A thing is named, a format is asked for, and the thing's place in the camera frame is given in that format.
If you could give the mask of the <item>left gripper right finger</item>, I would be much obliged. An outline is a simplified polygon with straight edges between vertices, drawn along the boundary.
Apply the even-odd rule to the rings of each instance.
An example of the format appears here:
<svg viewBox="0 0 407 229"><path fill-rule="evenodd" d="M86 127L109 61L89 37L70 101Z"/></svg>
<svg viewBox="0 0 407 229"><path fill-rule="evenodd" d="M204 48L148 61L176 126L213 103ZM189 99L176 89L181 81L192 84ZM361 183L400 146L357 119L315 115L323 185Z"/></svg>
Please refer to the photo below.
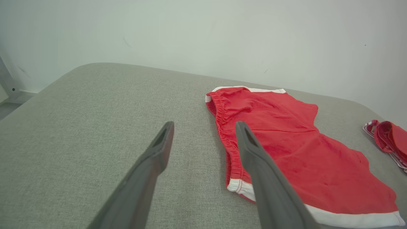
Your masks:
<svg viewBox="0 0 407 229"><path fill-rule="evenodd" d="M289 181L245 122L235 125L240 161L250 174L263 229L319 229Z"/></svg>

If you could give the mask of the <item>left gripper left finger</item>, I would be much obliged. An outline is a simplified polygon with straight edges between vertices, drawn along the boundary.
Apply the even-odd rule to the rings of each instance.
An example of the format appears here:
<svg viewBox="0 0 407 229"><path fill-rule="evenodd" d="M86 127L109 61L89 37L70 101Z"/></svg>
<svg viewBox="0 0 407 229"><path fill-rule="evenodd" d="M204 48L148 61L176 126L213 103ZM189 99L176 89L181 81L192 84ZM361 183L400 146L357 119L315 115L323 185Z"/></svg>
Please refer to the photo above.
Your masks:
<svg viewBox="0 0 407 229"><path fill-rule="evenodd" d="M164 124L137 159L95 218L89 229L144 229L158 176L167 168L174 123Z"/></svg>

